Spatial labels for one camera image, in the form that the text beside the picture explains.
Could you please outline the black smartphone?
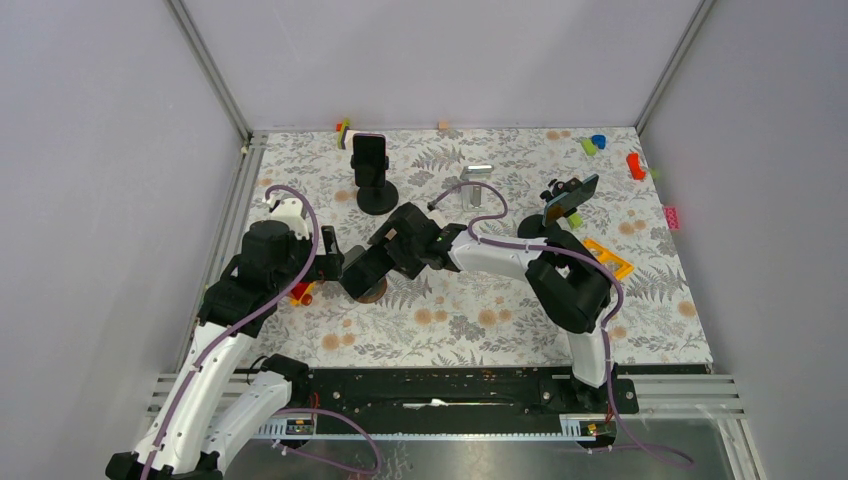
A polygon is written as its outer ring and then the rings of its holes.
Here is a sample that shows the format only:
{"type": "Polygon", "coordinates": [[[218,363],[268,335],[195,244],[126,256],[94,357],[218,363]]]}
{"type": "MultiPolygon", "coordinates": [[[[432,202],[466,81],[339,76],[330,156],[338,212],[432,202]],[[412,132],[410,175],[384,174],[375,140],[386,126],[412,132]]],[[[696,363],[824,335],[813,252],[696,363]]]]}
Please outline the black smartphone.
{"type": "Polygon", "coordinates": [[[393,261],[384,248],[371,246],[365,249],[357,245],[345,254],[343,274],[339,284],[349,295],[348,291],[351,287],[357,285],[369,287],[380,278],[386,277],[392,268],[393,261]]]}

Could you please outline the blue-edged smartphone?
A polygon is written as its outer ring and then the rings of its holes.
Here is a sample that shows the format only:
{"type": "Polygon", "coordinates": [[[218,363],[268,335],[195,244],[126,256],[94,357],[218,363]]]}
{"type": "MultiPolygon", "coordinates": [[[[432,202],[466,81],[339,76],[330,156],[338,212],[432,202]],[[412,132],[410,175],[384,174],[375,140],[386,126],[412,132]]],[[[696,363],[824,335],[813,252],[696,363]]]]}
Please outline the blue-edged smartphone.
{"type": "Polygon", "coordinates": [[[541,225],[549,227],[560,218],[574,214],[580,205],[593,197],[598,181],[597,174],[589,175],[584,180],[577,177],[551,180],[548,188],[540,194],[544,202],[541,225]]]}

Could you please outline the black round-base phone stand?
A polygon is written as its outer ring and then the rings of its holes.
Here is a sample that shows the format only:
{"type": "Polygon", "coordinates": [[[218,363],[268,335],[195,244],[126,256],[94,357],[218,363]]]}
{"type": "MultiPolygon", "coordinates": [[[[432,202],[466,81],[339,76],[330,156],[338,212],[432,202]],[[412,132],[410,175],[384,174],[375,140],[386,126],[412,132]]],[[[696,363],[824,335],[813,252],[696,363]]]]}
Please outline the black round-base phone stand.
{"type": "Polygon", "coordinates": [[[580,185],[581,181],[576,177],[567,181],[553,179],[548,184],[548,188],[540,194],[540,198],[545,203],[543,212],[525,217],[518,226],[517,236],[521,239],[553,238],[556,246],[574,250],[578,244],[576,237],[560,227],[558,220],[575,214],[577,208],[566,210],[558,198],[563,195],[568,196],[580,185]]]}

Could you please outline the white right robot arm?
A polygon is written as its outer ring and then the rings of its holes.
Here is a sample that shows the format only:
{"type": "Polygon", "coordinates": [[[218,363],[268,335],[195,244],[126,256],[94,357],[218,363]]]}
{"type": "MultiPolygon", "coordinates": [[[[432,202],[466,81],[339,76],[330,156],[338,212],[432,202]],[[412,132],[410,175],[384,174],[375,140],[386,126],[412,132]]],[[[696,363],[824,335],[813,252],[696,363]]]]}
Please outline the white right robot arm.
{"type": "Polygon", "coordinates": [[[572,234],[483,235],[473,224],[440,222],[435,211],[406,203],[369,238],[367,252],[376,257],[381,274],[394,270],[412,279],[430,268],[525,282],[547,318],[568,336],[577,405],[597,412],[612,400],[601,316],[620,285],[572,234]]]}

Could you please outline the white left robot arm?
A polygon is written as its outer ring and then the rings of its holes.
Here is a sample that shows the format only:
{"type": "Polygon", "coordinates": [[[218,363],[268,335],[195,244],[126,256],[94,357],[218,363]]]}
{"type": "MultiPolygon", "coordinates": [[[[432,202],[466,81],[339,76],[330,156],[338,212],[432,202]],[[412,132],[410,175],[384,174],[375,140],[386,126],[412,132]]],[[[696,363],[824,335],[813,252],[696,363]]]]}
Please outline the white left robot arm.
{"type": "Polygon", "coordinates": [[[189,352],[161,410],[128,452],[109,460],[109,479],[221,479],[239,450],[278,408],[296,411],[309,401],[305,364],[286,360],[258,375],[259,387],[243,394],[222,416],[219,401],[241,359],[279,302],[307,279],[332,279],[341,254],[331,228],[320,228],[299,194],[270,199],[269,216],[253,223],[241,249],[207,288],[189,352]]]}

